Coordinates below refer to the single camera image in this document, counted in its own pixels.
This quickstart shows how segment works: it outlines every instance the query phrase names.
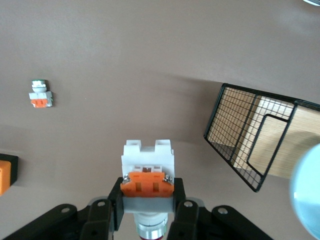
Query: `orange block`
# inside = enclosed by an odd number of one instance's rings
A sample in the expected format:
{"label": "orange block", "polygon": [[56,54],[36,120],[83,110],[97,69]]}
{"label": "orange block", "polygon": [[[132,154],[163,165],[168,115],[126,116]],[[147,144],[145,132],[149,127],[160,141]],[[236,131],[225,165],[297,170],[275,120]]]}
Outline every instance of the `orange block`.
{"label": "orange block", "polygon": [[0,196],[10,188],[11,162],[0,160]]}
{"label": "orange block", "polygon": [[130,172],[130,182],[121,183],[120,188],[126,197],[168,198],[175,186],[163,181],[164,172]]}
{"label": "orange block", "polygon": [[35,108],[46,108],[48,100],[47,99],[32,99],[31,103]]}

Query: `black wire mesh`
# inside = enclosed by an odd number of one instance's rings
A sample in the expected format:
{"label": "black wire mesh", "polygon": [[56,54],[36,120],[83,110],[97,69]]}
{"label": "black wire mesh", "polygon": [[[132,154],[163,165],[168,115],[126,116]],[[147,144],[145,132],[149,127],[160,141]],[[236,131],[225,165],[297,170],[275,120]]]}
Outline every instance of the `black wire mesh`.
{"label": "black wire mesh", "polygon": [[[294,114],[296,99],[224,84],[207,126],[205,139],[255,192],[259,191]],[[270,159],[255,165],[250,157],[264,124],[277,121],[279,141]]]}

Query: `wire basket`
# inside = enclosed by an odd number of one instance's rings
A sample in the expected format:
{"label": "wire basket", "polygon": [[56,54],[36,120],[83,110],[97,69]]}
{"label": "wire basket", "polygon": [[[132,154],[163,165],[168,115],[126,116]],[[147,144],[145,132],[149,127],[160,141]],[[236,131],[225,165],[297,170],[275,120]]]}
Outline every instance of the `wire basket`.
{"label": "wire basket", "polygon": [[[320,110],[315,103],[225,83],[204,138],[245,183],[258,192],[298,105]],[[266,143],[268,148],[263,154],[266,160],[257,161],[252,155],[255,149],[264,149]]]}

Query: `white round object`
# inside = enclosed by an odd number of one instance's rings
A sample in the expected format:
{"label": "white round object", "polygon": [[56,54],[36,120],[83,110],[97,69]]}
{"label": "white round object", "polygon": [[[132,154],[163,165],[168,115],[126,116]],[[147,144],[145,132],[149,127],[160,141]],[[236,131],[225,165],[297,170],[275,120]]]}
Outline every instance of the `white round object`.
{"label": "white round object", "polygon": [[289,194],[302,225],[320,240],[320,144],[311,148],[296,164]]}

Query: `light blue bowl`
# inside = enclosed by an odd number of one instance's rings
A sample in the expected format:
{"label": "light blue bowl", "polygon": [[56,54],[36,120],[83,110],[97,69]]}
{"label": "light blue bowl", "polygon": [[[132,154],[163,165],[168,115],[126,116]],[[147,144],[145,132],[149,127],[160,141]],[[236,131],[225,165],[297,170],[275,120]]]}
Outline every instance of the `light blue bowl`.
{"label": "light blue bowl", "polygon": [[302,225],[320,240],[320,144],[311,148],[296,164],[289,194]]}

